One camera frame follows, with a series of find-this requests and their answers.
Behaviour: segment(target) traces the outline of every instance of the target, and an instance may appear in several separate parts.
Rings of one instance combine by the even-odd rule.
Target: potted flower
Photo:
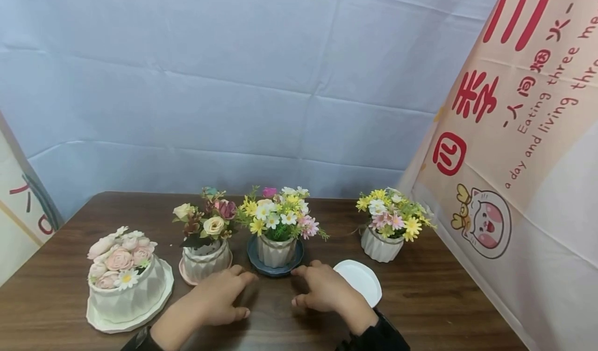
[[[198,284],[213,272],[228,268],[233,254],[228,238],[236,232],[233,222],[237,213],[235,202],[223,197],[225,191],[204,188],[201,198],[204,209],[185,203],[173,210],[173,222],[184,222],[185,239],[181,243],[183,257],[181,275],[190,285]]]
[[[165,261],[154,255],[156,242],[142,232],[129,232],[122,226],[96,242],[87,254],[93,260],[89,269],[88,305],[93,308],[93,322],[97,325],[131,321],[149,321],[144,317],[168,298],[172,273]]]
[[[386,188],[361,194],[359,212],[367,211],[371,220],[361,237],[361,247],[372,259],[388,263],[397,257],[403,242],[413,242],[422,226],[430,226],[432,216],[419,203],[410,201],[398,190]]]
[[[295,254],[296,240],[309,239],[319,234],[328,235],[319,228],[319,222],[309,215],[307,189],[284,187],[280,193],[274,188],[264,188],[264,199],[256,200],[258,187],[245,195],[239,206],[237,221],[248,226],[257,235],[259,260],[271,268],[287,265]]]

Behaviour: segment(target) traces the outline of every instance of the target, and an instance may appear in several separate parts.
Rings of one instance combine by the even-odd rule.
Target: cartoon cat
[[[453,214],[451,226],[461,229],[461,235],[472,247],[488,259],[505,252],[511,240],[511,212],[507,202],[493,191],[471,190],[457,186],[459,214]]]

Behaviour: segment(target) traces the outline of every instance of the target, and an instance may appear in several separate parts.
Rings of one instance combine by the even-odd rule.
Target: white ceramic pot
[[[152,256],[149,266],[131,288],[100,289],[89,284],[89,305],[102,320],[123,323],[145,315],[160,301],[166,287],[166,272],[160,259]]]
[[[367,256],[380,263],[393,261],[401,250],[405,238],[384,238],[367,228],[361,236],[361,248]]]
[[[212,273],[228,268],[232,260],[233,253],[226,240],[218,240],[197,250],[185,247],[183,248],[182,261],[186,276],[184,277],[185,281],[188,281],[191,285],[196,285]]]
[[[276,242],[265,236],[260,236],[258,238],[258,257],[270,268],[284,267],[295,256],[296,244],[297,240],[294,238]]]

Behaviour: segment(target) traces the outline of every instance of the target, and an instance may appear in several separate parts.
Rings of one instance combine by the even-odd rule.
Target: blue saucer
[[[301,260],[303,259],[303,242],[297,240],[295,257],[293,257],[293,260],[287,265],[280,268],[270,268],[260,261],[260,258],[258,257],[258,237],[255,234],[249,238],[249,242],[247,243],[247,255],[249,256],[251,265],[253,265],[253,267],[255,267],[255,269],[262,275],[268,277],[284,277],[290,275],[291,271],[301,263]]]

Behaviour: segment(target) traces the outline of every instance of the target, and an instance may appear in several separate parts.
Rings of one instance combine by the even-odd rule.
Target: hand
[[[204,325],[247,319],[249,309],[235,308],[233,302],[257,279],[253,273],[243,272],[240,265],[213,273],[166,310],[151,328],[152,338],[164,351],[176,351]]]
[[[310,293],[298,295],[292,300],[294,307],[337,312],[355,335],[361,335],[378,323],[378,316],[365,298],[330,265],[314,260],[310,267],[302,265],[293,269],[291,274],[303,277],[310,289]]]

